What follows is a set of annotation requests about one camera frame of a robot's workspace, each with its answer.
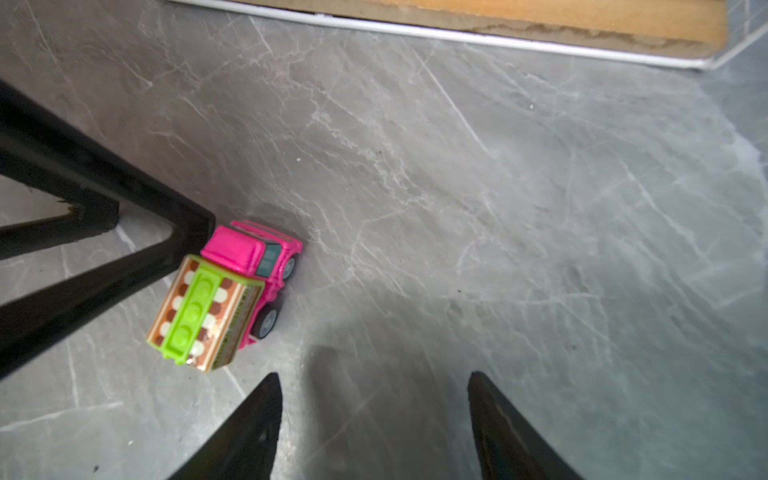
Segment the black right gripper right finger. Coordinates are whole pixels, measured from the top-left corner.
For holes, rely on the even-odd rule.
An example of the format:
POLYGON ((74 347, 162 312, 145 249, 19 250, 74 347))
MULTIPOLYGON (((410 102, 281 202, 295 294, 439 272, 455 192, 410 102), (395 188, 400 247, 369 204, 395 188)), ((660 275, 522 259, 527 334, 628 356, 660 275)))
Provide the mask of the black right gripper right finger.
POLYGON ((485 373, 472 372, 467 391, 484 480, 580 477, 485 373))

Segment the white wire wooden shelf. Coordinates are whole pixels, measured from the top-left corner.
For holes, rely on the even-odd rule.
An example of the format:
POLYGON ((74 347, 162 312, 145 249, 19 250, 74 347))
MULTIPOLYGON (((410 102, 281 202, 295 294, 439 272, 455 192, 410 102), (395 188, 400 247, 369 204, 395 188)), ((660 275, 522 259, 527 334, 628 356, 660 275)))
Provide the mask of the white wire wooden shelf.
POLYGON ((205 1, 339 29, 680 70, 715 70, 767 35, 764 1, 205 1))

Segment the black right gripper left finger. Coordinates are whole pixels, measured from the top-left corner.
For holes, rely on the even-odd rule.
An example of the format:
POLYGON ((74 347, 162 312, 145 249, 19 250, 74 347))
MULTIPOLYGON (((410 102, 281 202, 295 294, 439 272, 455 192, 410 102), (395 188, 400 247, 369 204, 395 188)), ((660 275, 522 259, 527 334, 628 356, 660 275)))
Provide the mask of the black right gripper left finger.
POLYGON ((283 395, 268 374, 173 479, 268 479, 279 440, 283 395))

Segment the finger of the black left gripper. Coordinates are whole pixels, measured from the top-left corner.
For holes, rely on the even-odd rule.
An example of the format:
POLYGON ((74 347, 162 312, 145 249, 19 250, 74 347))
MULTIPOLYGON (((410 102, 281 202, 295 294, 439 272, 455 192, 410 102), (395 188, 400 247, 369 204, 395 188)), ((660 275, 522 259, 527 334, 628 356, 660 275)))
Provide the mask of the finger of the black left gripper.
POLYGON ((53 248, 100 235, 119 220, 119 202, 74 204, 66 215, 1 228, 1 259, 53 248))
POLYGON ((137 169, 15 89, 1 85, 1 174, 63 200, 132 203, 172 227, 165 241, 2 306, 7 377, 123 299, 173 272, 213 233, 209 210, 137 169))

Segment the pink toy truck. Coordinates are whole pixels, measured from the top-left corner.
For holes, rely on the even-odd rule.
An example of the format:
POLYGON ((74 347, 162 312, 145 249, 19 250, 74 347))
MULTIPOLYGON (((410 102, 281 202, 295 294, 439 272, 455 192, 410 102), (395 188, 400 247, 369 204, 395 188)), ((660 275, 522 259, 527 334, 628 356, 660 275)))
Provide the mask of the pink toy truck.
POLYGON ((182 260, 147 343, 177 365, 227 366, 273 330, 302 250, 300 240, 254 222, 217 227, 199 254, 182 260))

